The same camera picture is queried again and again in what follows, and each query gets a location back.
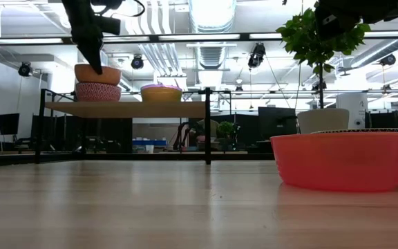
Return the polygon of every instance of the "white wall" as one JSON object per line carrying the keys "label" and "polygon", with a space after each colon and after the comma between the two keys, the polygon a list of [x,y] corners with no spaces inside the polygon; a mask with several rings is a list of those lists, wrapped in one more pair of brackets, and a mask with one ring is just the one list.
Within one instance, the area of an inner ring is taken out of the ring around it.
{"label": "white wall", "polygon": [[[40,86],[37,77],[21,77],[17,69],[0,63],[0,114],[21,114],[18,138],[30,137],[32,115],[39,114],[40,87],[48,88],[47,75],[43,76]],[[12,136],[5,136],[4,139],[11,142]]]}

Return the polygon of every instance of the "green leaves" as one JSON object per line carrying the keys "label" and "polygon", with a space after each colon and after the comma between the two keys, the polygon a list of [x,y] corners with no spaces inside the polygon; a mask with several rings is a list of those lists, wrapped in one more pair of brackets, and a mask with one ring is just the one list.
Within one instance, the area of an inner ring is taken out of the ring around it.
{"label": "green leaves", "polygon": [[276,30],[282,34],[284,49],[288,53],[295,53],[294,59],[298,60],[299,64],[307,62],[311,67],[316,64],[314,73],[331,73],[334,67],[326,62],[335,56],[335,52],[351,55],[358,46],[364,44],[365,32],[371,31],[368,24],[358,24],[349,32],[327,41],[320,41],[315,23],[316,16],[309,8],[304,13],[293,16],[283,27]]}

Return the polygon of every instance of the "white ceiling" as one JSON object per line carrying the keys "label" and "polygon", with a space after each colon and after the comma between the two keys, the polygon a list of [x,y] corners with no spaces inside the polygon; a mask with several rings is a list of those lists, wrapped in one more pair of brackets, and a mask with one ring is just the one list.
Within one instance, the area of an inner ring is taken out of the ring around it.
{"label": "white ceiling", "polygon": [[[233,31],[238,33],[254,33],[254,32],[272,32],[283,25],[292,15],[301,11],[301,1],[288,1],[286,6],[281,5],[279,0],[245,0],[238,1],[236,8],[236,17],[233,25]],[[170,1],[171,5],[176,3],[177,6],[185,4],[186,1]],[[314,0],[304,0],[304,8],[309,8],[314,5]],[[0,6],[1,12],[1,36],[2,37],[25,37],[25,36],[62,36],[67,35],[69,29],[61,25],[62,6],[59,3],[41,4],[37,6]],[[175,33],[189,33],[189,13],[176,12],[174,9],[170,12],[171,29]],[[373,30],[398,30],[398,19],[385,23],[380,22],[372,25]],[[125,28],[122,30],[122,35],[127,35]],[[360,46],[352,56],[360,55],[361,53],[372,48],[381,40],[367,40],[366,45]],[[178,57],[180,58],[184,72],[187,74],[187,85],[194,86],[196,82],[196,62],[194,60],[194,53],[192,49],[185,46],[186,44],[176,44]],[[223,73],[222,83],[227,85],[229,89],[234,89],[235,81],[239,77],[243,80],[244,89],[249,89],[250,74],[247,69],[247,56],[254,47],[254,42],[238,42],[237,47],[230,48],[229,54],[225,61],[225,68],[230,71]],[[272,70],[276,79],[280,83],[288,83],[287,90],[297,89],[299,78],[301,82],[312,75],[312,69],[308,66],[302,66],[299,77],[299,68],[295,67],[295,62],[292,60],[292,55],[289,55],[282,48],[283,45],[278,41],[265,42],[267,49],[267,57],[272,64]],[[44,54],[50,53],[56,57],[64,60],[68,64],[76,63],[75,51],[76,46],[12,46],[6,47],[13,53],[19,54]],[[123,67],[125,76],[129,80],[134,80],[133,84],[142,86],[150,84],[153,79],[153,69],[149,63],[145,63],[145,67],[138,71],[133,71],[129,66],[133,54],[140,53],[137,44],[107,44],[104,50],[109,55],[125,56],[126,59]],[[396,80],[398,78],[398,51],[395,53],[397,63],[392,68],[386,68],[385,80]],[[251,75],[251,82],[253,90],[268,90],[276,80],[269,64],[265,60],[259,68],[259,72]],[[369,65],[357,71],[348,72],[351,75],[345,77],[343,80],[351,78],[352,84],[356,83],[355,75],[366,75],[368,80],[363,81],[364,89],[376,87],[383,84],[383,74],[381,67]],[[326,81],[329,89],[335,89],[334,85],[339,75],[334,73],[326,75]]]}

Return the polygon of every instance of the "black metal table frame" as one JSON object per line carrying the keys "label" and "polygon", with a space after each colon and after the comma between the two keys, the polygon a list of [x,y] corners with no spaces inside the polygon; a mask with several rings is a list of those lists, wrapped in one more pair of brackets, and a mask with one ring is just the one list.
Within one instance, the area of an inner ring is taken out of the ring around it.
{"label": "black metal table frame", "polygon": [[[55,101],[56,97],[59,96],[61,98],[66,98],[68,100],[72,100],[76,102],[76,100],[69,98],[63,94],[55,93],[48,89],[41,90],[41,99],[39,105],[39,121],[37,127],[37,143],[35,150],[35,163],[41,163],[41,148],[42,148],[42,136],[44,129],[44,116],[46,110],[46,96],[49,93],[52,96],[52,102]],[[207,165],[211,164],[211,102],[210,96],[213,91],[210,88],[206,88],[205,90],[198,91],[197,93],[203,95],[205,94],[205,154],[161,154],[161,155],[145,155],[146,157],[142,157],[142,155],[133,155],[133,154],[103,154],[103,155],[87,155],[86,151],[86,129],[87,129],[87,119],[83,118],[82,122],[82,140],[81,140],[81,154],[74,155],[75,160],[124,160],[125,158],[128,160],[205,160]],[[50,112],[50,116],[53,117],[53,110]]]}

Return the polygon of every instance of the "computer monitor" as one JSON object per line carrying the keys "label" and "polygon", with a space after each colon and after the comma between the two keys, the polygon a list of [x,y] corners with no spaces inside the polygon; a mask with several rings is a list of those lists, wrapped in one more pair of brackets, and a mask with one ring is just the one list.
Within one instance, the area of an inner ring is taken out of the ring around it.
{"label": "computer monitor", "polygon": [[296,110],[291,108],[259,107],[260,134],[269,140],[272,136],[297,134]]}
{"label": "computer monitor", "polygon": [[0,115],[0,135],[18,134],[19,113]]}

